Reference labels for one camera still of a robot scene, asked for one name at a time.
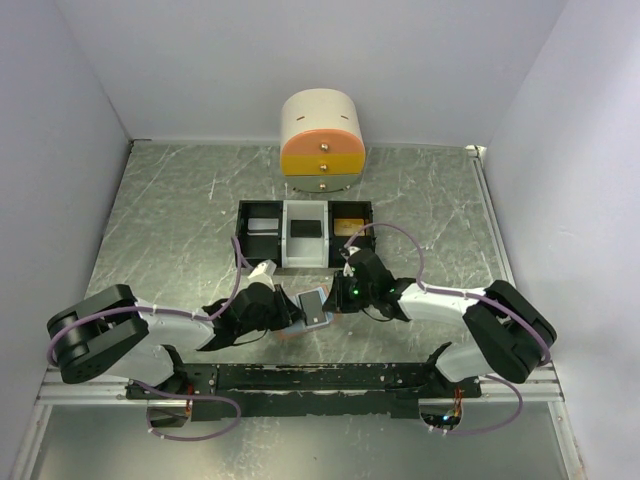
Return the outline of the orange leather card holder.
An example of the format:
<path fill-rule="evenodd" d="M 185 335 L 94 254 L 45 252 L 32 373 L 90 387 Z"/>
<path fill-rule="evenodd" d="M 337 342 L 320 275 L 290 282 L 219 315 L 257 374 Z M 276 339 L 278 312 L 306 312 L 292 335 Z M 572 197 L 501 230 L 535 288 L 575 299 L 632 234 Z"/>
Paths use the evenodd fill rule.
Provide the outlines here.
<path fill-rule="evenodd" d="M 318 286 L 316 288 L 322 288 L 325 291 L 325 300 L 327 299 L 328 296 L 328 290 L 326 289 L 325 286 Z M 290 296 L 289 298 L 299 307 L 298 304 L 298 300 L 297 300 L 297 295 L 293 295 Z M 327 318 L 329 320 L 328 324 L 319 328 L 314 328 L 314 329 L 305 329 L 302 325 L 302 321 L 296 322 L 293 326 L 285 328 L 284 330 L 279 330 L 278 333 L 280 334 L 281 337 L 291 337 L 291 336 L 296 336 L 296 335 L 301 335 L 301 334 L 305 334 L 305 333 L 309 333 L 315 330 L 319 330 L 325 327 L 328 327 L 334 320 L 334 314 L 333 313 L 326 313 Z"/>

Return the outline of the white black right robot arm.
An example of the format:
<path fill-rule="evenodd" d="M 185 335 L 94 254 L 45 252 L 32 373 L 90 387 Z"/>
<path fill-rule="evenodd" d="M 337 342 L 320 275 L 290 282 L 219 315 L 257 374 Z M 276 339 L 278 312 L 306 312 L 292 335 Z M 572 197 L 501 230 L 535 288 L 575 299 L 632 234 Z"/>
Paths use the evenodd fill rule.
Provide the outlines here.
<path fill-rule="evenodd" d="M 549 321 L 507 281 L 471 290 L 421 287 L 415 279 L 394 277 L 372 250 L 356 250 L 334 274 L 323 310 L 351 314 L 370 307 L 386 320 L 467 328 L 470 339 L 442 346 L 424 374 L 426 390 L 439 398 L 462 380 L 491 373 L 522 384 L 550 360 L 557 340 Z"/>

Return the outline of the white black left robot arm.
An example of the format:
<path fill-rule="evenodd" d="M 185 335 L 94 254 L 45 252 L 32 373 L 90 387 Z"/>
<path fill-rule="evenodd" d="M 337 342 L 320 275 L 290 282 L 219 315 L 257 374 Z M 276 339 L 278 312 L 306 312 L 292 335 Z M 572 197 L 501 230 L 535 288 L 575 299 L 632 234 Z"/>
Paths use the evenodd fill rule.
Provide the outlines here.
<path fill-rule="evenodd" d="M 284 330 L 305 318 L 280 285 L 254 282 L 191 313 L 151 305 L 117 284 L 47 322 L 47 358 L 67 384 L 106 374 L 140 380 L 173 399 L 187 385 L 181 351 L 222 350 L 246 334 Z"/>

